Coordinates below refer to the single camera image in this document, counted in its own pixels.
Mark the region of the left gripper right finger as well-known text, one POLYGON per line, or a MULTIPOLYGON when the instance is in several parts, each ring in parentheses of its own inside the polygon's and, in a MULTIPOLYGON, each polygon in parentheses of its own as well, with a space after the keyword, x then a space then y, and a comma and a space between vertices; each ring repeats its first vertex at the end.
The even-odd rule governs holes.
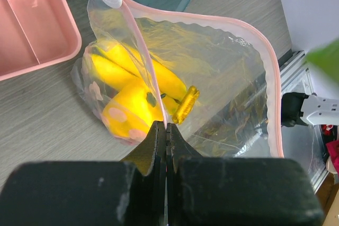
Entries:
POLYGON ((166 130, 169 225, 321 225, 309 178, 284 158, 203 157, 166 130))

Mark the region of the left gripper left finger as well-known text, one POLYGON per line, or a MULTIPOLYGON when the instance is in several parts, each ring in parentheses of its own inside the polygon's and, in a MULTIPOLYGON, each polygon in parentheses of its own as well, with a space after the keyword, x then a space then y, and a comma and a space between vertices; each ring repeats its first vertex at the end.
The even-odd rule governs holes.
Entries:
POLYGON ((165 138, 154 122, 120 161, 17 166, 1 191, 1 225, 163 225, 165 138))

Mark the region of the yellow bell pepper toy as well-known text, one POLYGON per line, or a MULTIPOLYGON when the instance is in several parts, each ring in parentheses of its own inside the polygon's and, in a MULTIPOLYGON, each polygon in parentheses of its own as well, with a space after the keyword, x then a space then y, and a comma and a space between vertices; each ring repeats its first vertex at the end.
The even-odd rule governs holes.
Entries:
POLYGON ((164 121, 162 109, 141 78, 127 83, 101 113, 110 133, 131 143, 142 142, 155 121, 164 121))

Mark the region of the clear pink zip top bag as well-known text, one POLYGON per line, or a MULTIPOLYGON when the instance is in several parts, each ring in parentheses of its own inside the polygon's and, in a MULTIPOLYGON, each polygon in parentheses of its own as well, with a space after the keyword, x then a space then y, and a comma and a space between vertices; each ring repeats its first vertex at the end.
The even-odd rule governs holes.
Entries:
POLYGON ((72 80, 115 141, 138 145, 160 121, 204 156, 284 156, 278 60, 255 27, 133 0, 87 13, 95 41, 72 80))

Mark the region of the yellow banana bunch toy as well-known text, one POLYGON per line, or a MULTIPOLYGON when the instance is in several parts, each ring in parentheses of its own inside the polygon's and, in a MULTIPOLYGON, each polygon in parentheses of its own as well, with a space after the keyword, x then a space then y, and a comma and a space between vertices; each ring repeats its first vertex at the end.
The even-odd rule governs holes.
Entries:
POLYGON ((141 78, 156 99, 158 89, 163 105, 172 121, 182 124, 192 111, 200 92, 189 88, 168 68, 126 44, 115 41, 96 41, 90 45, 88 55, 93 64, 93 75, 116 91, 135 78, 141 78))

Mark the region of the green cucumber toy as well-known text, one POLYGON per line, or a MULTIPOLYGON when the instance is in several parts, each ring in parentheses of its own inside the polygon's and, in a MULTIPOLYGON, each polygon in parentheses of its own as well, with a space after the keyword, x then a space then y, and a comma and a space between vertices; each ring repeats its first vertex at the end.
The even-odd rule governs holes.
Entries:
POLYGON ((338 39, 306 54, 306 61, 338 85, 338 39))

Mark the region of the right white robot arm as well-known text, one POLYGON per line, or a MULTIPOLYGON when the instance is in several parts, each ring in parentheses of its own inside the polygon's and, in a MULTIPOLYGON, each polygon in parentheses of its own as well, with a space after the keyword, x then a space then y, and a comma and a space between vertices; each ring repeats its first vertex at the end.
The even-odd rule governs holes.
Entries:
POLYGON ((338 100, 305 93, 285 93, 281 100, 281 124, 338 125, 338 100))

